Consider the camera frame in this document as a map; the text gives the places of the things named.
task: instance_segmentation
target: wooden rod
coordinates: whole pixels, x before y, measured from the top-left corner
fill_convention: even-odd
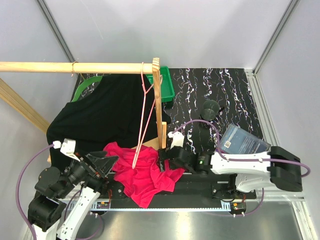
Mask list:
[[[159,147],[162,147],[163,132],[162,132],[162,107],[161,107],[161,82],[160,82],[160,59],[153,58],[152,61],[152,75],[154,84],[154,97],[155,97],[155,115],[158,131]]]
[[[0,61],[0,72],[140,74],[141,63],[10,62]],[[153,74],[153,64],[143,64],[144,74]]]
[[[45,134],[49,127],[49,122],[45,120],[36,110],[34,110],[19,94],[17,94],[8,84],[0,78],[0,98],[24,116],[29,122],[35,125]]]

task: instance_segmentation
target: black garment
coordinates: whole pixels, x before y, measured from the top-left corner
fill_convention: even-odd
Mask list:
[[[151,85],[146,76],[143,79],[148,89]],[[47,130],[48,144],[57,140],[63,142],[67,138],[76,140],[77,147],[87,152],[102,151],[111,142],[117,142],[121,148],[133,148],[138,144],[143,99],[139,74],[104,76],[93,93],[84,99],[67,103],[61,110]],[[145,101],[143,126],[154,99],[154,91],[150,90]],[[164,112],[162,120],[168,124],[171,122]],[[156,111],[153,109],[144,141],[157,136]],[[51,165],[61,171],[72,160],[60,149],[51,148],[50,156]]]

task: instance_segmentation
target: white wall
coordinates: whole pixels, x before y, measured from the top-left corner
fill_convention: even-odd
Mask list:
[[[0,61],[67,62],[36,1],[1,1],[0,22]],[[49,122],[70,100],[76,83],[75,77],[62,73],[0,72],[0,78]],[[45,134],[0,98],[1,239],[21,239],[21,231],[26,229],[16,207],[16,182],[23,165],[47,145]],[[36,158],[22,178],[20,196],[25,213],[39,173],[48,166],[48,154]]]
[[[300,1],[258,73],[283,148],[311,167],[306,203],[320,236],[320,1]]]
[[[46,0],[79,62],[253,68],[290,0]]]

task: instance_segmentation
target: clear plastic package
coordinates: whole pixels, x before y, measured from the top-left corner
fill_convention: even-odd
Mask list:
[[[270,144],[231,123],[220,140],[226,154],[256,154],[268,151]]]

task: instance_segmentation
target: white bracket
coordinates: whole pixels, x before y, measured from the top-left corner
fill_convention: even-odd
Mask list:
[[[76,149],[76,141],[65,138],[62,143],[60,152],[80,162],[80,159],[75,155],[75,149]]]
[[[176,131],[175,133],[172,133],[171,131],[168,133],[168,137],[172,139],[170,149],[172,149],[174,146],[177,146],[177,147],[184,146],[185,136],[181,132]]]
[[[38,240],[56,240],[57,239],[57,228],[60,220],[57,220],[47,231],[42,231],[40,227],[33,224],[35,230],[36,239]]]
[[[215,174],[237,174],[235,178],[236,189],[248,193],[255,189],[274,187],[270,181],[271,166],[268,152],[256,154],[222,154],[227,159],[260,159],[259,161],[229,161],[223,159],[217,152],[211,156],[212,172]]]
[[[75,240],[83,220],[99,196],[99,192],[94,192],[90,187],[84,187],[76,206],[58,229],[57,237],[61,240]]]

